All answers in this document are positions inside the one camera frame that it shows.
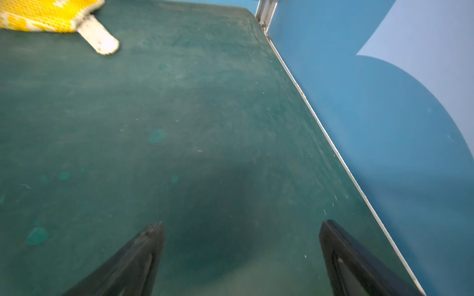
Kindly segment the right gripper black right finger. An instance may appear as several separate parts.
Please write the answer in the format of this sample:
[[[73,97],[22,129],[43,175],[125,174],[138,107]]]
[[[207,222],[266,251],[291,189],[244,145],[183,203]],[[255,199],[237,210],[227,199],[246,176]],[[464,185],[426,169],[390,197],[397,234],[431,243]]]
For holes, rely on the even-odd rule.
[[[334,220],[322,223],[319,241],[335,296],[422,295]]]

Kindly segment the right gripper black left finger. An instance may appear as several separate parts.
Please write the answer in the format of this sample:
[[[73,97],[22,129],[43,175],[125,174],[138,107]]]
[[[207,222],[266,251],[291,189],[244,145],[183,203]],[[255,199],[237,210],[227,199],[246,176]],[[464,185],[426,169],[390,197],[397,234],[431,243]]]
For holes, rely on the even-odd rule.
[[[152,223],[66,296],[150,296],[165,245],[163,223]]]

